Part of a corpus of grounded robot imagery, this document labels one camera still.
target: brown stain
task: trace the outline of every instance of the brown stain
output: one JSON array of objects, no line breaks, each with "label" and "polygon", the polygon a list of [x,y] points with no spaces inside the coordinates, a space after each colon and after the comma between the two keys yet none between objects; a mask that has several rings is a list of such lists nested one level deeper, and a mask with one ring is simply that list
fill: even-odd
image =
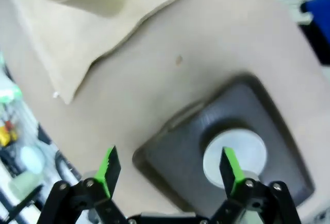
[{"label": "brown stain", "polygon": [[176,66],[180,66],[180,64],[182,64],[183,60],[184,59],[181,55],[177,56],[177,58],[175,59]]}]

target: table surface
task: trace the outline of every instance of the table surface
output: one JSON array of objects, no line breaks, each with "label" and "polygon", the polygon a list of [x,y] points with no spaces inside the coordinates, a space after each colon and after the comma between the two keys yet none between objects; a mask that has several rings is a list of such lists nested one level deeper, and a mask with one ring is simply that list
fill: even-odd
[{"label": "table surface", "polygon": [[0,45],[24,99],[83,174],[116,144],[114,199],[126,215],[178,211],[133,166],[135,150],[178,110],[242,72],[266,87],[315,181],[302,218],[330,205],[324,163],[330,87],[288,12],[276,0],[179,0],[149,18],[89,71],[70,105],[54,89],[10,0],[0,0]]}]

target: white round object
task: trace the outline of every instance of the white round object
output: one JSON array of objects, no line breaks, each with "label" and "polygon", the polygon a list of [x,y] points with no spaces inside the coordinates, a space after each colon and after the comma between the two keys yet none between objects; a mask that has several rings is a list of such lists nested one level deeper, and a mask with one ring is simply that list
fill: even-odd
[{"label": "white round object", "polygon": [[21,149],[21,161],[26,169],[34,174],[42,173],[45,167],[45,156],[36,146],[24,146]]},{"label": "white round object", "polygon": [[258,176],[261,174],[267,161],[267,150],[263,140],[251,130],[231,129],[217,135],[205,150],[203,170],[212,184],[224,188],[219,169],[223,147],[234,150],[243,171],[249,171]]}]

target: blue object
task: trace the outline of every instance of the blue object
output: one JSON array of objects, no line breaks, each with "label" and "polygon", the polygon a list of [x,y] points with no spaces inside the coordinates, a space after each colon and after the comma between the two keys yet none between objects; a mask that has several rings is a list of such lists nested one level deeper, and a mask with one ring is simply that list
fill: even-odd
[{"label": "blue object", "polygon": [[330,0],[307,1],[305,9],[313,14],[313,21],[330,44]]}]

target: white lid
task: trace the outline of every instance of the white lid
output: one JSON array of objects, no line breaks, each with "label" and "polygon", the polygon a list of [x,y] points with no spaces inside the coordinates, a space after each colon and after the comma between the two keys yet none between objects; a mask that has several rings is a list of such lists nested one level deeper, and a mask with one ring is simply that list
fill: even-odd
[{"label": "white lid", "polygon": [[224,188],[219,165],[223,147],[234,150],[243,171],[259,176],[267,161],[267,150],[260,136],[251,130],[231,129],[217,135],[207,146],[203,157],[206,178],[215,186]]}]

